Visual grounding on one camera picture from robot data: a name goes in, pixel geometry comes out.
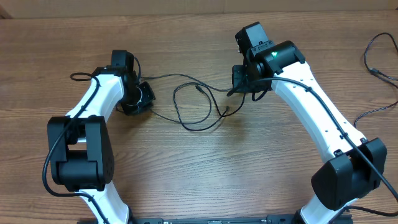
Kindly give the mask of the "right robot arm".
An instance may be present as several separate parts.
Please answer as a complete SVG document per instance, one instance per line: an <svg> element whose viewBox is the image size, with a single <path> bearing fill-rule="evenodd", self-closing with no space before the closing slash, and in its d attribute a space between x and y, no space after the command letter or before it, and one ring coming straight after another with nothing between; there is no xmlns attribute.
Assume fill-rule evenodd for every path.
<svg viewBox="0 0 398 224"><path fill-rule="evenodd" d="M317 83L296 45L275 44L259 22L236 35L243 64L233 67L233 92L274 91L293 110L323 161L312 176L313 198L293 215L269 215L268 223L351 223L344 211L378 188L387 150L368 140L338 111Z"/></svg>

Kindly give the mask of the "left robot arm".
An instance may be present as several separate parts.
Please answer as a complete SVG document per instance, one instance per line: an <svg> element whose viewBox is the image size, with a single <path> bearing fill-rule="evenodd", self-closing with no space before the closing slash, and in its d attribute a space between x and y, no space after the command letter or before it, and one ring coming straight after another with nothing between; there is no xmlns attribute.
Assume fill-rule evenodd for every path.
<svg viewBox="0 0 398 224"><path fill-rule="evenodd" d="M113 50L111 63L92 73L73 73L90 87L65 116L47 124L49 153L42 182L56 197L80 197L89 206L95 223L132 223L133 215L113 183L114 155L106 123L117 106L126 115L148 110L155 95L140 70L138 59L127 50Z"/></svg>

